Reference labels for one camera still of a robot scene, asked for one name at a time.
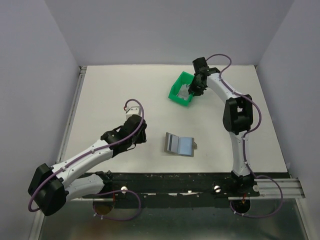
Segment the green plastic bin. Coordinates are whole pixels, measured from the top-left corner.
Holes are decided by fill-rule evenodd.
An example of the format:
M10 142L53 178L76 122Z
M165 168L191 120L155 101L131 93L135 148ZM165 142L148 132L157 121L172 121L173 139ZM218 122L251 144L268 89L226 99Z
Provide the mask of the green plastic bin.
M172 85L168 98L179 105L187 107L193 99L193 94L189 94L189 87L193 78L192 74L183 71Z

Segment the silver magnetic stripe card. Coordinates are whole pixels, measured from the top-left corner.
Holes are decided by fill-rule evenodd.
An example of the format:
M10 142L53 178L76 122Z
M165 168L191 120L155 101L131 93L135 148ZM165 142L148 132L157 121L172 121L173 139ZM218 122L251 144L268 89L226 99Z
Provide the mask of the silver magnetic stripe card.
M179 148L179 137L176 135L169 134L168 135L167 150L169 152L177 154L178 148Z

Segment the grey card holder wallet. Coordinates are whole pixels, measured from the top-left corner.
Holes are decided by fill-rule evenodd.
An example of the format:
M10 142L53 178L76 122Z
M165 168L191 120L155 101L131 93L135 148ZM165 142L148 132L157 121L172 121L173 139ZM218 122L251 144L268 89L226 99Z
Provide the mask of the grey card holder wallet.
M178 152L173 153L167 150L169 134L172 134L172 133L169 133L169 132L165 133L164 152L171 155L176 155L176 156L194 157L194 151L197 149L198 146L193 137L178 136L179 137Z

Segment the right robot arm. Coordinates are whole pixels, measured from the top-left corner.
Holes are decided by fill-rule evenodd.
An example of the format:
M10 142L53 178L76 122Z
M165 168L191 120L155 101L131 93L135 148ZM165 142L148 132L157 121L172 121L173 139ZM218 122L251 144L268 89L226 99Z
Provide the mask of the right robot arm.
M216 67L209 67L205 57L193 60L192 65L194 77L188 93L198 97L209 88L224 102L222 124L229 133L233 155L230 191L236 196L241 196L254 184L253 174L247 167L248 161L244 157L247 149L245 134L251 130L253 124L252 98L248 94L238 93L224 81L222 71Z

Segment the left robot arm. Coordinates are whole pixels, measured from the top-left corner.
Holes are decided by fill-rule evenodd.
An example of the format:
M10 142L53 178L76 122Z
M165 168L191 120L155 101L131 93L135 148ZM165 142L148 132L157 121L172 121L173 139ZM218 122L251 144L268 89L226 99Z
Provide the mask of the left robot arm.
M133 114L123 125L106 131L99 140L76 156L53 166L46 163L39 165L27 190L31 197L28 210L41 211L47 217L58 212L72 199L87 195L107 197L111 185L106 176L94 173L89 177L82 177L82 174L118 154L134 149L138 144L145 143L146 128L144 118Z

